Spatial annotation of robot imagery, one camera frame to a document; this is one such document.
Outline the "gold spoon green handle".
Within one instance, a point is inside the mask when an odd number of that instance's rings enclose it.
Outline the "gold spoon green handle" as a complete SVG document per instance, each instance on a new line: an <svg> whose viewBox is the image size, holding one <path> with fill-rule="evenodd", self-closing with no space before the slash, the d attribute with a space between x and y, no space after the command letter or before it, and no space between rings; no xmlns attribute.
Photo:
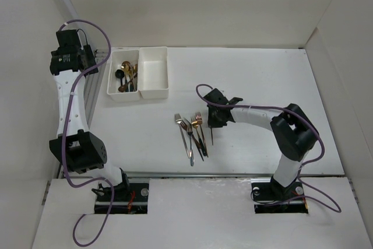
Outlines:
<svg viewBox="0 0 373 249"><path fill-rule="evenodd" d="M133 86L134 91L137 91L137 75L138 75L138 65L135 64L132 66L132 86Z"/></svg>
<svg viewBox="0 0 373 249"><path fill-rule="evenodd" d="M126 92L132 91L132 85L131 85L131 63L129 61L124 61L121 65L122 70L125 74L125 84L126 84Z"/></svg>
<svg viewBox="0 0 373 249"><path fill-rule="evenodd" d="M136 78L138 74L138 65L135 64L129 68L129 76L130 76L130 91L135 92L137 91L137 87L135 85Z"/></svg>

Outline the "gold fork green handle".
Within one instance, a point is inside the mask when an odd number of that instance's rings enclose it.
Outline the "gold fork green handle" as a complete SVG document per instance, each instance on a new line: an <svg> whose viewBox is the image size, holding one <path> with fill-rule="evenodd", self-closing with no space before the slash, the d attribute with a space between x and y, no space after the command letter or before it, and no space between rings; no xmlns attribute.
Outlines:
<svg viewBox="0 0 373 249"><path fill-rule="evenodd" d="M194 127L194 129L196 130L196 133L197 133L197 136L198 136L198 141L199 141L199 144L201 146L203 155L208 157L207 150L206 150L205 145L204 145L204 141L203 141L203 139L202 139L202 137L199 133L200 123L199 123L198 119L196 118L196 116L191 117L191 124Z"/></svg>

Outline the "rose gold fork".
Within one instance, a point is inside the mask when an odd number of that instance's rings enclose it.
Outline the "rose gold fork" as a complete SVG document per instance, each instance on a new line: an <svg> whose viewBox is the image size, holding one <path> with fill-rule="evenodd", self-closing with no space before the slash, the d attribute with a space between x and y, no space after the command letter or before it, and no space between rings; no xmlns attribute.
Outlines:
<svg viewBox="0 0 373 249"><path fill-rule="evenodd" d="M203 121L202 121L201 113L199 111L197 111L195 113L195 123L196 123L196 125L195 125L196 129L200 129L200 132L201 132L203 154L206 157L208 157L206 139L205 139L205 136L204 136L204 133L203 133L203 129L202 129Z"/></svg>

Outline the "black spoon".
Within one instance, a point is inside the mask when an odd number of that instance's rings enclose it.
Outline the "black spoon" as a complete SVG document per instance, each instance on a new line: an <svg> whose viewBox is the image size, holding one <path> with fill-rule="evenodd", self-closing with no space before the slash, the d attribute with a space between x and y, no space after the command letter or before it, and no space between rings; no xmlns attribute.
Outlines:
<svg viewBox="0 0 373 249"><path fill-rule="evenodd" d="M119 79L120 85L122 86L123 85L123 78L125 77L125 72L123 70L121 70L121 69L117 69L115 71L115 77L117 79Z"/></svg>

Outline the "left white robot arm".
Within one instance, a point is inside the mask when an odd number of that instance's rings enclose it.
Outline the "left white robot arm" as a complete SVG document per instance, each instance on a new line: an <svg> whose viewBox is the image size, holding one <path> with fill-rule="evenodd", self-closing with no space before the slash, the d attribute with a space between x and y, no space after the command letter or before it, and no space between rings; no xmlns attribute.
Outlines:
<svg viewBox="0 0 373 249"><path fill-rule="evenodd" d="M113 166L101 139L89 131L84 100L85 77L78 76L96 64L92 48L82 45L76 29L56 32L59 47L51 52L50 72L58 89L57 137L49 141L52 154L66 164L67 173L102 177L112 184L117 200L130 195L125 173Z"/></svg>

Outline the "dark bronze spoon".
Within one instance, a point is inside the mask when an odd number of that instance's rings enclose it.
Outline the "dark bronze spoon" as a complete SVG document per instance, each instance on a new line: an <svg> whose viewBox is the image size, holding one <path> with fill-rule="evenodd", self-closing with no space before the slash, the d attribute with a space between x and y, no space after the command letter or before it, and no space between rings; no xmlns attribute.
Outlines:
<svg viewBox="0 0 373 249"><path fill-rule="evenodd" d="M124 83L122 86L120 86L119 88L118 88L118 91L119 92L125 92L127 89L128 89L128 86L129 85L132 85L133 84L133 80L135 79L135 78L137 78L137 73L134 75L134 77L133 77L133 79L130 79L128 82L126 82L126 83Z"/></svg>

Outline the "silver fork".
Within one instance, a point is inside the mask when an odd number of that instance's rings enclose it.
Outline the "silver fork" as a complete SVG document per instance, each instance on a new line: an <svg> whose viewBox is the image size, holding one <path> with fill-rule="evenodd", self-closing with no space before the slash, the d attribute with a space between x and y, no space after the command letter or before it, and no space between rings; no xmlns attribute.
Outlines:
<svg viewBox="0 0 373 249"><path fill-rule="evenodd" d="M193 147L192 147L192 127L191 125L186 125L186 131L189 136L189 155L190 155L190 165L194 166L194 155L193 155Z"/></svg>
<svg viewBox="0 0 373 249"><path fill-rule="evenodd" d="M183 141L183 144L184 144L184 148L185 148L186 154L187 154L188 158L191 159L191 154L190 154L190 151L189 151L189 149L188 149L188 147L187 147L187 142L186 142L186 140L185 140L185 136L184 136L183 129L182 129L182 126L181 126L181 121L182 121L182 119L181 119L181 116L180 116L179 113L176 113L176 114L174 115L174 120L175 120L175 122L176 122L176 123L178 124L178 126L179 126L180 133L181 133L181 138L182 138L182 141Z"/></svg>

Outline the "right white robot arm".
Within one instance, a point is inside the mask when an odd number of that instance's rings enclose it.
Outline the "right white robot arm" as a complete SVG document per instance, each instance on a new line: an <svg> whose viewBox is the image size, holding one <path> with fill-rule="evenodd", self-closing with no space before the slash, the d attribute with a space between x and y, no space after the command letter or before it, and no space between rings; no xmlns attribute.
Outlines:
<svg viewBox="0 0 373 249"><path fill-rule="evenodd" d="M239 105L242 98L228 100L216 88L202 99L207 103L207 124L210 128L222 128L228 122L235 122L250 124L273 133L281 157L270 179L270 192L273 200L285 199L291 192L305 155L319 140L317 129L302 109L293 103L285 108Z"/></svg>

